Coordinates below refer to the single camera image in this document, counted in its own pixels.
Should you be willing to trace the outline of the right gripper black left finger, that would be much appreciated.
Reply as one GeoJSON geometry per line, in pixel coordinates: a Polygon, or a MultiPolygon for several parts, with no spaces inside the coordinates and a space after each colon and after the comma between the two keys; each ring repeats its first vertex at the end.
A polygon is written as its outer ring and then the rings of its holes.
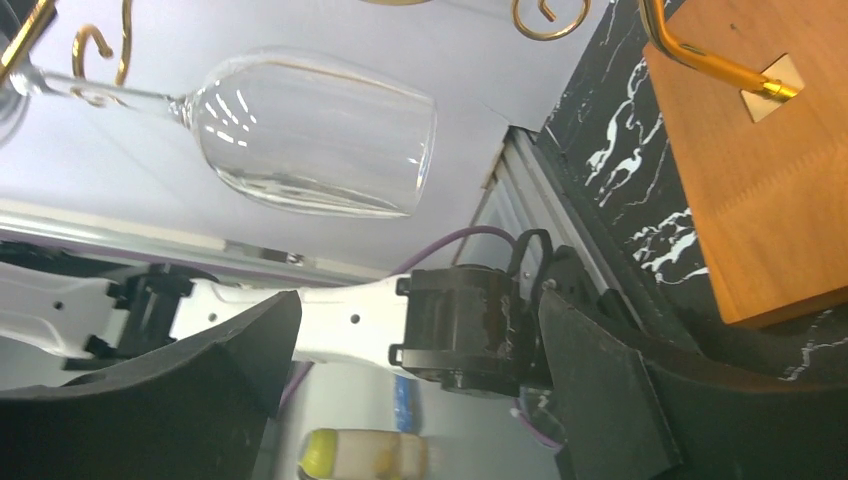
{"type": "Polygon", "coordinates": [[[5,479],[247,479],[285,389],[301,302],[281,292],[203,332],[57,386],[1,395],[5,479]]]}

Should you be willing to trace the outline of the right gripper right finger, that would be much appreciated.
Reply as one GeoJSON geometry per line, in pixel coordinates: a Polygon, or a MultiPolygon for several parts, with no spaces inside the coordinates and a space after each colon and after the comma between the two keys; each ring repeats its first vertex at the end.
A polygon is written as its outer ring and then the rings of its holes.
{"type": "Polygon", "coordinates": [[[847,389],[712,361],[546,292],[572,479],[843,479],[847,389]]]}

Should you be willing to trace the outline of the clear wine glass front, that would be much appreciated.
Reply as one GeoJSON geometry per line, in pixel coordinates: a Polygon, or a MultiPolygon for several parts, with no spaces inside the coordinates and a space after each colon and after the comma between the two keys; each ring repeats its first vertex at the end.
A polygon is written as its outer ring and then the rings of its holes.
{"type": "Polygon", "coordinates": [[[2,82],[172,120],[229,188],[280,210],[412,215],[429,173],[437,107],[428,95],[335,57],[285,47],[222,62],[185,94],[72,77],[24,62],[2,82]]]}

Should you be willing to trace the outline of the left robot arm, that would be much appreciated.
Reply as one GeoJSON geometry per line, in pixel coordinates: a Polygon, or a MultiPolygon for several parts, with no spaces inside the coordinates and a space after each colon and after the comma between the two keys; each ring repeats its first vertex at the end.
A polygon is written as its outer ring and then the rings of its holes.
{"type": "MultiPolygon", "coordinates": [[[[506,270],[478,265],[402,268],[356,286],[300,288],[296,337],[304,363],[354,363],[446,391],[509,397],[550,384],[539,326],[516,279],[529,241],[506,270]]],[[[1,334],[99,370],[218,327],[270,299],[268,288],[228,286],[167,264],[74,273],[40,252],[1,259],[1,334]]]]}

